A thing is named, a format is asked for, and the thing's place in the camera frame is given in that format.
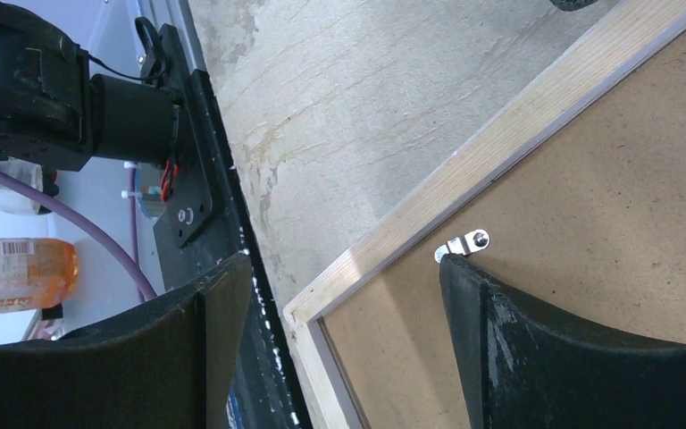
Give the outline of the brown cardboard backing board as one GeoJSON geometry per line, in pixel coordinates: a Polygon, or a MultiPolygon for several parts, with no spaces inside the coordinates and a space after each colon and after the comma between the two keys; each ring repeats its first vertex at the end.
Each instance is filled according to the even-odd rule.
{"type": "Polygon", "coordinates": [[[576,315],[686,343],[686,32],[324,318],[369,428],[466,428],[434,251],[576,315]]]}

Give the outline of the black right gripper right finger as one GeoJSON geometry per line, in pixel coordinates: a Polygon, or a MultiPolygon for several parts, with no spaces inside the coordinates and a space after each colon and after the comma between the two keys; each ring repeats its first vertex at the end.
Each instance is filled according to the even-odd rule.
{"type": "Polygon", "coordinates": [[[474,428],[686,428],[686,344],[592,322],[469,259],[439,265],[474,428]]]}

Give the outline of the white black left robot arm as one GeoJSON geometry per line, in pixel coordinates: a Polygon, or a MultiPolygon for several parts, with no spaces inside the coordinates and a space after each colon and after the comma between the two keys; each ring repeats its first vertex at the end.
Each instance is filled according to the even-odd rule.
{"type": "Polygon", "coordinates": [[[188,65],[178,31],[138,17],[137,77],[96,58],[33,12],[0,2],[0,156],[77,172],[100,157],[161,165],[186,138],[188,65]]]}

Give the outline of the white wooden picture frame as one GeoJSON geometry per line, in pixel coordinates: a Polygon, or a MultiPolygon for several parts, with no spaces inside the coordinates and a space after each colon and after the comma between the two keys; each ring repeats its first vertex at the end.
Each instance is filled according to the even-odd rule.
{"type": "Polygon", "coordinates": [[[686,1],[622,1],[285,307],[317,428],[362,428],[320,320],[686,31],[686,1]]]}

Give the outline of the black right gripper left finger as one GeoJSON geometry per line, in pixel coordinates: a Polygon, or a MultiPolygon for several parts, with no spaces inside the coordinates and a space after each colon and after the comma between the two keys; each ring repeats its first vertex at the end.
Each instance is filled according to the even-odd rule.
{"type": "Polygon", "coordinates": [[[253,291],[237,253],[56,341],[0,345],[0,428],[218,428],[253,291]]]}

